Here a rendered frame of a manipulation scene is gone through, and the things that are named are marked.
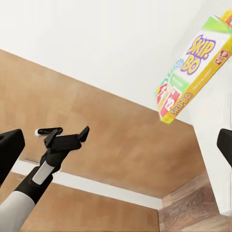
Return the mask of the board game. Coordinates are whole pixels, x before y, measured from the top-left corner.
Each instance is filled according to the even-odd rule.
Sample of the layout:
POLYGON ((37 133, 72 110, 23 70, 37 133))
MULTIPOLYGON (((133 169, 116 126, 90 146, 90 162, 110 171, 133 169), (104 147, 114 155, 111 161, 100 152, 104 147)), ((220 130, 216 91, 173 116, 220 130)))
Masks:
POLYGON ((171 124, 232 55, 232 10, 211 14, 155 92, 161 121, 171 124))

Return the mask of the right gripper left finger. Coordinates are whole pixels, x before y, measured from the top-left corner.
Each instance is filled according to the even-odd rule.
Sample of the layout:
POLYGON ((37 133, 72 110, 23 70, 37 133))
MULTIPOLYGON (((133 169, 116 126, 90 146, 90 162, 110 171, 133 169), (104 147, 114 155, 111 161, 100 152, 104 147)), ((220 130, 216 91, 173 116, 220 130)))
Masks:
POLYGON ((0 186, 25 147, 21 129, 0 134, 0 186))

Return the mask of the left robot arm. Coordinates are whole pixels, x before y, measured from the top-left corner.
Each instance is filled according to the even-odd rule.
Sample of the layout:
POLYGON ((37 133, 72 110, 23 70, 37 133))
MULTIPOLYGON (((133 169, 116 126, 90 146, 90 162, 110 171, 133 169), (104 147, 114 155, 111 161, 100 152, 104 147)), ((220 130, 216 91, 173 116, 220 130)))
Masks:
POLYGON ((87 139, 89 126, 80 134, 63 136, 62 127, 35 130, 37 137, 44 137, 47 149, 36 166, 18 187, 0 205, 0 232, 19 232, 33 208, 53 180, 53 173, 60 170, 62 161, 71 150, 79 149, 87 139))

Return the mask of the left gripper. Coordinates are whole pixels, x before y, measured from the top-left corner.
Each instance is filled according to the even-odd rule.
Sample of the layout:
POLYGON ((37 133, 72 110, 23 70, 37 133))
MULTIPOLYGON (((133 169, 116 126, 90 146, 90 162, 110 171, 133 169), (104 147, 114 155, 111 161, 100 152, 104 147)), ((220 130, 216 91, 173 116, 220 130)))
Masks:
POLYGON ((57 136, 58 130, 53 130, 45 139, 44 144, 48 155, 53 161, 63 161, 71 150, 79 149, 87 139, 89 126, 80 134, 57 136))

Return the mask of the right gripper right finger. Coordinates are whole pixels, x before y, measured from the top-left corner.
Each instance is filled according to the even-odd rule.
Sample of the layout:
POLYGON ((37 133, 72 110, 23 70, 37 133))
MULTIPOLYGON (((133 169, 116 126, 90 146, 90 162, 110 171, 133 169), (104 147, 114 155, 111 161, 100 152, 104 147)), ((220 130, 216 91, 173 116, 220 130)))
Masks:
POLYGON ((232 130, 222 128, 217 138, 217 147, 232 167, 232 130))

